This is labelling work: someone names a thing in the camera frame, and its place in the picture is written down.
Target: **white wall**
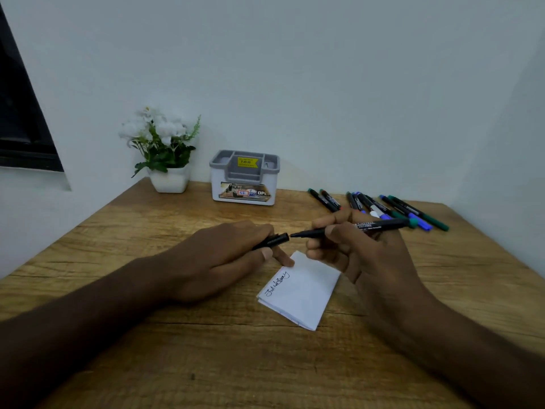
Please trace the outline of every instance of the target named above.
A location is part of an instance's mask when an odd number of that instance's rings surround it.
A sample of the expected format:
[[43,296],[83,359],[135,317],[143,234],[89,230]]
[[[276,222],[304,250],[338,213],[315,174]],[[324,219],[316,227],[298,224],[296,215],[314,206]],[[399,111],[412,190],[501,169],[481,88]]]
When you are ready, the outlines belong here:
[[452,207],[545,277],[545,34]]
[[450,203],[545,27],[544,0],[0,2],[72,187],[2,182],[0,274],[133,183],[146,103],[202,114],[197,180],[264,151],[279,187]]

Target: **pile of markers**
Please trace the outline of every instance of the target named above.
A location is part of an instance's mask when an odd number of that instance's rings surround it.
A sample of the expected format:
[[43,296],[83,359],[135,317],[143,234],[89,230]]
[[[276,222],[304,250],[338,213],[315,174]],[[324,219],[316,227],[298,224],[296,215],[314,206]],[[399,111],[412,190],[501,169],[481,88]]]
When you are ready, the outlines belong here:
[[[341,204],[323,189],[320,189],[320,193],[318,193],[309,188],[309,193],[331,212],[337,212],[342,209]],[[366,213],[365,209],[368,209],[372,216],[382,219],[383,221],[379,222],[383,225],[384,229],[396,229],[407,226],[410,228],[420,227],[424,231],[430,231],[433,229],[433,224],[443,231],[448,231],[447,225],[392,195],[388,197],[380,195],[380,199],[391,206],[391,208],[386,207],[375,199],[372,199],[369,195],[361,192],[347,192],[346,198],[351,208],[363,213]]]

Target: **storage box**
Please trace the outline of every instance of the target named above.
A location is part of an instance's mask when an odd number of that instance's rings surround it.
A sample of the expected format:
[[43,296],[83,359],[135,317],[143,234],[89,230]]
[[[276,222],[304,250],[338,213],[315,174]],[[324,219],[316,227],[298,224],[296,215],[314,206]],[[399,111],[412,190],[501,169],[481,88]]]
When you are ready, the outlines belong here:
[[210,161],[215,201],[273,205],[280,158],[243,151],[219,151]]

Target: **label sticker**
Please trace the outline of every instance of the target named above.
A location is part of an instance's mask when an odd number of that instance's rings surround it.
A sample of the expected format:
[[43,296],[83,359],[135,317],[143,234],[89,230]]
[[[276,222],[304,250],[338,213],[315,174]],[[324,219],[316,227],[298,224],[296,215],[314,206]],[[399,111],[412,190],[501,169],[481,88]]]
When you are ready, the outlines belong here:
[[263,184],[250,185],[238,184],[235,182],[222,182],[220,198],[246,199],[248,201],[268,201],[271,194]]
[[257,161],[259,158],[256,157],[238,157],[238,166],[243,166],[245,168],[257,168]]

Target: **wooden tabletop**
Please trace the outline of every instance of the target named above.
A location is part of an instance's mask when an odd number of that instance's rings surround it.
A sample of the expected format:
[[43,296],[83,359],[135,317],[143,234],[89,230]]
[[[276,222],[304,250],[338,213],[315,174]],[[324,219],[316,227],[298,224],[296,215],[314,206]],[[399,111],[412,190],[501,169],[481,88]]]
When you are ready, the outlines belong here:
[[[545,280],[450,208],[414,205],[451,227],[402,230],[426,286],[453,309],[545,353]],[[203,227],[250,219],[289,233],[326,213],[306,192],[279,190],[275,206],[251,206],[213,201],[208,183],[191,183],[180,195],[159,194],[144,179],[0,281],[0,319],[165,250]],[[305,250],[304,240],[283,247],[288,254]],[[40,407],[471,406],[369,332],[344,276],[316,331],[259,304],[256,294],[278,268],[270,261],[214,299],[158,310]]]

